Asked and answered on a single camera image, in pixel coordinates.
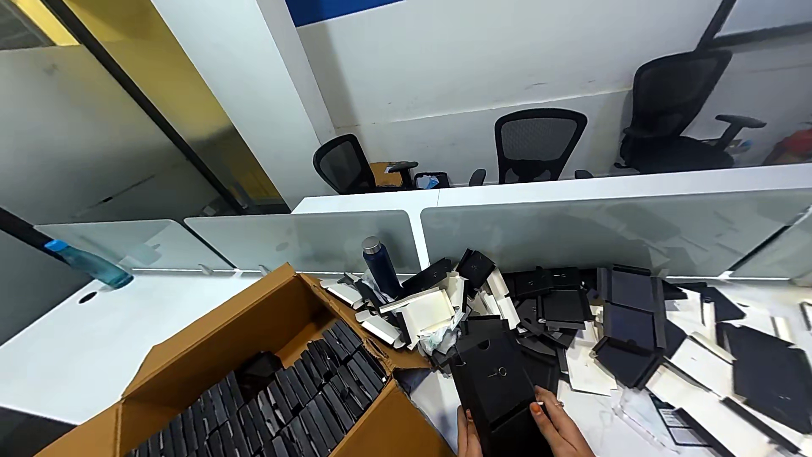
blue wall stripe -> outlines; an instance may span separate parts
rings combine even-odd
[[[286,0],[296,27],[403,0]]]

finger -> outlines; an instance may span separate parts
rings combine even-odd
[[[462,406],[457,407],[457,455],[460,457],[465,456],[468,449],[468,418],[465,417],[465,412]]]
[[[479,443],[479,433],[477,433],[477,426],[473,424],[473,417],[471,410],[465,412],[468,419],[468,454],[465,457],[482,457],[482,445]]]
[[[559,431],[562,431],[562,427],[565,429],[577,429],[575,422],[570,419],[570,417],[561,407],[561,402],[558,401],[552,392],[542,389],[537,385],[533,390],[536,394],[536,400],[539,402],[544,402],[544,405],[547,407],[547,414],[550,415],[550,420],[556,429]]]
[[[561,406],[561,402],[553,395],[552,392],[549,390],[545,390],[541,387],[535,387],[536,399],[541,399],[547,407],[547,414],[550,415],[550,419],[555,426],[555,428],[559,431],[561,437],[563,437],[567,442],[572,444],[578,450],[589,449],[589,444],[586,442],[586,438],[584,435],[581,434],[581,430],[575,424],[575,421],[567,414],[564,410],[564,407]]]
[[[555,429],[553,423],[550,422],[550,419],[547,418],[547,415],[544,414],[542,407],[538,403],[530,403],[530,414],[533,415],[533,420],[536,421],[538,429],[542,432],[542,435],[544,435],[544,438],[547,440],[547,443],[550,444],[550,448],[552,448],[556,455],[560,454],[559,452],[556,452],[557,450],[561,450],[566,448],[566,446],[569,446],[567,441],[564,440],[560,433],[558,433],[558,430]]]

yellow wall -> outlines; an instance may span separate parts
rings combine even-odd
[[[41,0],[12,1],[57,45],[78,44]],[[221,181],[238,181],[258,202],[280,199],[150,0],[65,3]]]
[[[67,31],[41,0],[11,0],[28,18],[53,41],[56,46],[78,45],[79,42]]]

floor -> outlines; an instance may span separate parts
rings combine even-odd
[[[0,408],[0,456],[31,457],[75,425]]]

chair armrest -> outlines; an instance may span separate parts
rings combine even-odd
[[[717,115],[716,120],[721,120],[722,122],[727,122],[730,125],[736,125],[742,128],[761,128],[767,125],[764,121],[746,115]]]
[[[392,162],[387,173],[400,173],[404,170],[411,170],[418,165],[417,162]]]
[[[632,138],[656,138],[658,136],[652,132],[648,132],[646,130],[643,130],[642,128],[636,127],[624,128],[623,133],[629,135]]]
[[[471,180],[468,181],[468,187],[475,186],[475,185],[482,185],[482,183],[485,182],[485,174],[486,174],[485,168],[480,168],[480,169],[476,170],[471,175]]]
[[[576,170],[575,171],[575,179],[577,179],[577,180],[589,179],[589,178],[594,178],[594,177],[595,176],[592,173],[587,172],[586,170]]]

